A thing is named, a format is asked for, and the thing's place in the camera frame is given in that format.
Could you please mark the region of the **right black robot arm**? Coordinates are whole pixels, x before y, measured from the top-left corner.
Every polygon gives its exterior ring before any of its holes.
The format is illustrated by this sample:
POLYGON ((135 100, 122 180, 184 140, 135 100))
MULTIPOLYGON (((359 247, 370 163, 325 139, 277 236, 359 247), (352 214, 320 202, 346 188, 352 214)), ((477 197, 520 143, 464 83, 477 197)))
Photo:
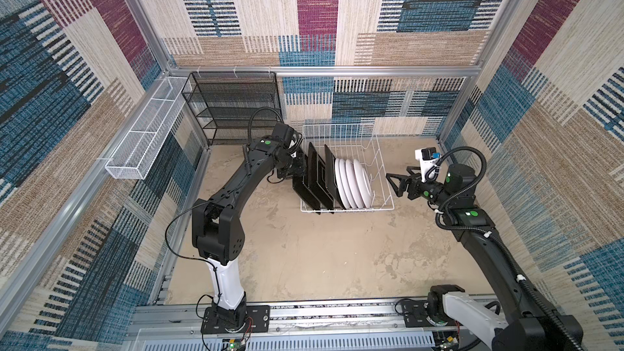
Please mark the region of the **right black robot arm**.
POLYGON ((486 162, 477 171, 455 163, 442 182, 431 176, 438 167, 439 162, 429 168, 409 166, 405 175, 388 173, 386 179, 398 197, 422 198, 432 205, 435 225, 451 232, 474 258, 502 312, 496 314, 456 285, 443 284, 430 289, 429 318, 461 323, 491 350, 580 350, 583 328, 578 320, 561 314, 538 291, 488 213, 477 206, 475 189, 486 162))

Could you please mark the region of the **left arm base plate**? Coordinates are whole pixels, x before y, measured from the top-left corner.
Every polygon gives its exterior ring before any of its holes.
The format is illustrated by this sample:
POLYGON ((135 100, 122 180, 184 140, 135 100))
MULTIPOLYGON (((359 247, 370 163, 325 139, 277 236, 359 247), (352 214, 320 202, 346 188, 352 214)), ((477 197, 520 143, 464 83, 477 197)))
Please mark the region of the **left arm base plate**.
POLYGON ((244 306, 237 310, 211 306, 205 310, 201 334, 214 335, 226 332, 243 334, 249 328, 252 334, 265 333, 268 332, 270 318, 269 305, 244 306))

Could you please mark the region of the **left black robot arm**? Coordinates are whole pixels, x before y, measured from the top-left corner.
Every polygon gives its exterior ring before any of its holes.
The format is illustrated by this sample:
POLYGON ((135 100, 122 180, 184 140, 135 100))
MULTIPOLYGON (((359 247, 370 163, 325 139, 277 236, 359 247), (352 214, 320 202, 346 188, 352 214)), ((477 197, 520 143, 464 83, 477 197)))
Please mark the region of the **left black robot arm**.
POLYGON ((214 288, 209 316, 232 330, 246 324, 246 294, 241 285, 238 257, 245 244, 241 214, 258 185, 275 172, 279 178, 295 174, 303 164, 301 135, 285 123, 271 134, 243 147, 243 161, 224 186, 192 210, 192 245, 211 271, 214 288))

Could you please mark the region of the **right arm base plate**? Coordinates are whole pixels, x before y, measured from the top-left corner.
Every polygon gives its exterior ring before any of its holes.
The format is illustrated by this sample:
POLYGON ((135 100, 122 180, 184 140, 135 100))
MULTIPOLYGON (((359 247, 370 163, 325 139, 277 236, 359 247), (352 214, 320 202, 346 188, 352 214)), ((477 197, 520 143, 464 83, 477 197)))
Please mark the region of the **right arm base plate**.
POLYGON ((435 321, 427 313, 426 300, 414 300, 411 298, 401 299, 397 306, 397 312, 404 320, 407 328, 434 328, 453 326, 453 321, 435 321))

